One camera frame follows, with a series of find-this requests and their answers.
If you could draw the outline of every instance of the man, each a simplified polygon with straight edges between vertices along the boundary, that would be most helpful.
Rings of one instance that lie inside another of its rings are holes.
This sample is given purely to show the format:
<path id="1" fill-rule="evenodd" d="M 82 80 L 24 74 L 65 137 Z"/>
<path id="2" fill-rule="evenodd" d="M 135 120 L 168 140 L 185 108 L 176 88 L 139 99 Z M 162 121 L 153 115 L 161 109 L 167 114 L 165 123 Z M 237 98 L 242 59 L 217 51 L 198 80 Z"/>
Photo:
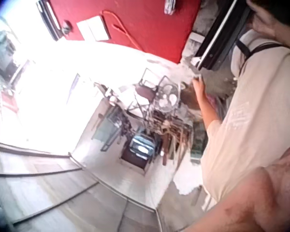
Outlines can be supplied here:
<path id="1" fill-rule="evenodd" d="M 217 202 L 290 147 L 290 0 L 247 3 L 255 11 L 255 30 L 242 36 L 242 46 L 250 52 L 274 46 L 247 60 L 235 47 L 231 70 L 238 86 L 223 121 L 207 100 L 203 81 L 193 80 L 209 137 L 201 159 L 203 185 Z"/>
<path id="2" fill-rule="evenodd" d="M 186 232 L 290 231 L 290 148 L 243 179 Z"/>

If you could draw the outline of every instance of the red object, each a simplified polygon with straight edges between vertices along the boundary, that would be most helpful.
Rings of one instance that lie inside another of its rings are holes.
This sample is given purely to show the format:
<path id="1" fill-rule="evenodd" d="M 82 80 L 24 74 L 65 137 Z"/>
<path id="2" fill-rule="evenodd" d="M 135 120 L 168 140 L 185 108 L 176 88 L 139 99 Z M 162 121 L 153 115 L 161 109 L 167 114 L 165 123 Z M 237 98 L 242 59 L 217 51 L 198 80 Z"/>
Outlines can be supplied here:
<path id="1" fill-rule="evenodd" d="M 83 40 L 77 22 L 114 12 L 123 25 L 147 53 L 178 63 L 186 40 L 197 16 L 200 0 L 177 0 L 173 15 L 164 13 L 164 0 L 49 0 L 60 24 L 68 20 L 72 31 L 68 40 Z M 103 15 L 111 39 L 108 43 L 135 48 L 126 35 L 112 25 L 118 25 L 110 14 Z"/>

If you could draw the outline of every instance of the black frame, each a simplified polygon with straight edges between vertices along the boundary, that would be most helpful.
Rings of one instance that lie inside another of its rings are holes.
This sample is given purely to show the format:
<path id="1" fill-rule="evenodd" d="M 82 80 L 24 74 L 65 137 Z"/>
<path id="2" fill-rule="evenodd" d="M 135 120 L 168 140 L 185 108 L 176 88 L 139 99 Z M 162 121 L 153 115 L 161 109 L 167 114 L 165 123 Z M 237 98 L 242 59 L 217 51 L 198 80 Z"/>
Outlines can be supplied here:
<path id="1" fill-rule="evenodd" d="M 216 71 L 232 49 L 252 10 L 245 0 L 227 0 L 197 51 L 198 70 Z"/>

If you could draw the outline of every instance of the white paper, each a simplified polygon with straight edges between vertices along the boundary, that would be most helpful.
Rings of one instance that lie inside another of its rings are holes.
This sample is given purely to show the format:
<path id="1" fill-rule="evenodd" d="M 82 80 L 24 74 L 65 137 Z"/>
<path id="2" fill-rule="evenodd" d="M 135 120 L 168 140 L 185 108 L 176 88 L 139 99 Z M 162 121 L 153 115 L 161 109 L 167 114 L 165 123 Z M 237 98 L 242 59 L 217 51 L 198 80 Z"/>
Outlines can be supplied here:
<path id="1" fill-rule="evenodd" d="M 87 23 L 96 41 L 110 39 L 104 27 L 104 23 L 102 21 L 101 16 L 95 16 L 93 18 L 90 18 L 87 20 Z"/>
<path id="2" fill-rule="evenodd" d="M 101 16 L 95 16 L 78 22 L 77 26 L 86 41 L 103 41 L 110 39 Z"/>
<path id="3" fill-rule="evenodd" d="M 93 36 L 93 34 L 92 34 L 92 32 L 91 32 L 86 20 L 78 22 L 76 24 L 77 24 L 77 27 L 80 30 L 80 32 L 81 32 L 81 34 L 82 34 L 82 36 L 83 36 L 85 41 L 93 41 L 93 42 L 96 41 L 96 39 Z"/>

